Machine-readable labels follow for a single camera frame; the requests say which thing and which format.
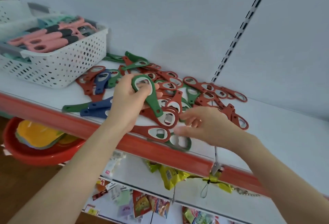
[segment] barcode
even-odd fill
[[[172,176],[169,170],[166,171],[166,176],[168,180],[171,180]]]

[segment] red plastic bowl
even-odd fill
[[[71,160],[73,155],[85,143],[83,139],[77,139],[72,143],[63,145],[56,143],[54,146],[45,150],[36,150],[22,144],[15,137],[15,132],[19,123],[23,119],[14,117],[12,118],[3,132],[3,140],[6,149],[17,160],[35,166],[49,166],[63,163]]]

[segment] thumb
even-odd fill
[[[187,136],[189,138],[202,139],[202,129],[188,126],[176,126],[174,133],[178,136]]]
[[[145,101],[146,97],[150,94],[151,92],[151,85],[147,85],[145,84],[144,86],[142,86],[136,93],[135,93],[135,97],[138,100],[143,100]]]

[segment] hand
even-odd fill
[[[123,76],[114,89],[112,107],[107,118],[110,125],[122,128],[123,134],[131,131],[134,127],[139,112],[149,107],[144,101],[151,91],[150,85],[140,84],[140,89],[135,92],[131,86],[131,80],[139,74],[127,74]],[[155,89],[159,89],[158,84],[154,84]],[[163,93],[157,92],[157,97],[162,97]]]
[[[244,146],[245,139],[250,135],[229,121],[217,108],[198,106],[188,109],[179,117],[185,120],[186,126],[175,127],[175,134],[200,139],[235,153]]]

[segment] person's left hand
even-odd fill
[[[107,117],[107,122],[111,125],[122,127],[126,134],[134,127],[139,112],[150,107],[145,103],[151,88],[148,84],[143,84],[138,92],[131,86],[131,80],[139,74],[127,74],[123,76],[114,89],[112,107]],[[155,89],[159,89],[158,84],[154,84]],[[157,92],[157,97],[162,97],[163,93]]]

